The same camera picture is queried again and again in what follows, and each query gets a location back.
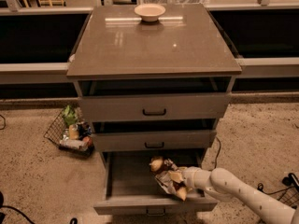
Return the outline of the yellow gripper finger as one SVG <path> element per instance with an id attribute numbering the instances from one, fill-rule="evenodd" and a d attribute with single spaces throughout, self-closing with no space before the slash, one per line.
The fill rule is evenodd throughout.
<path id="1" fill-rule="evenodd" d="M 170 178 L 176 183 L 182 183 L 184 181 L 181 171 L 169 171 Z"/>
<path id="2" fill-rule="evenodd" d="M 180 187 L 177 192 L 176 195 L 178 198 L 180 198 L 182 201 L 185 201 L 187 198 L 187 194 L 189 192 L 192 191 L 192 188 L 188 188 L 188 187 Z"/>

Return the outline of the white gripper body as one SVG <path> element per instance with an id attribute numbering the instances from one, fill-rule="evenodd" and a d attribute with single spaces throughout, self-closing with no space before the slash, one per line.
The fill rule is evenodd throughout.
<path id="1" fill-rule="evenodd" d="M 210 171 L 203 170 L 199 167 L 189 167 L 182 171 L 183 182 L 187 187 L 204 191 L 214 189 L 210 176 Z"/>

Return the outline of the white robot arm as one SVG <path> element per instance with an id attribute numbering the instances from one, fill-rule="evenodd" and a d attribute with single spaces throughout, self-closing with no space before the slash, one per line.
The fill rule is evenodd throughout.
<path id="1" fill-rule="evenodd" d="M 188 188 L 201 189 L 219 201 L 229 202 L 237 198 L 266 224 L 299 224 L 298 208 L 293 209 L 258 191 L 223 168 L 206 171 L 189 167 L 171 171 L 170 176 L 173 181 Z"/>

